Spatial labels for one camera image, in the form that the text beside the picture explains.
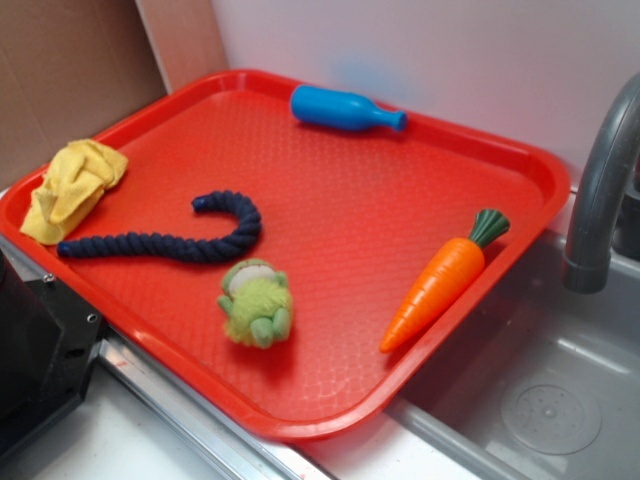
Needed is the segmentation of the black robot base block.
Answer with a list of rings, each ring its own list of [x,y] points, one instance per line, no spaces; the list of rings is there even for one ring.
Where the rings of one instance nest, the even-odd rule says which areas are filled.
[[[1,257],[1,462],[85,399],[103,315],[56,278],[24,281]]]

